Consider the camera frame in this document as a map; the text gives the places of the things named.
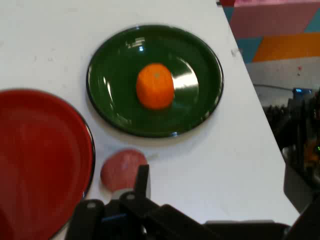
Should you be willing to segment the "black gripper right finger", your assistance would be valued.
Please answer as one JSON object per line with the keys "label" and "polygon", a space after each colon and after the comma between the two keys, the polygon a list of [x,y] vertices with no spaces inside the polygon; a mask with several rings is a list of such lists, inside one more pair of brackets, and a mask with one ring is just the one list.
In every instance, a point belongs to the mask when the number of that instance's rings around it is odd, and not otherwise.
{"label": "black gripper right finger", "polygon": [[309,206],[285,234],[284,240],[319,240],[320,207]]}

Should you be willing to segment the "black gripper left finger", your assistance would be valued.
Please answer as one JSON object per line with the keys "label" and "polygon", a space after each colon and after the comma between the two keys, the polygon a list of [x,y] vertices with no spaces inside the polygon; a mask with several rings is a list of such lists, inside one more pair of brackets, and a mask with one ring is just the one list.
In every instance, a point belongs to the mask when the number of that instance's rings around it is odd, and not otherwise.
{"label": "black gripper left finger", "polygon": [[147,198],[149,165],[138,167],[133,190],[104,204],[81,201],[69,224],[68,240],[201,240],[203,225],[170,205]]}

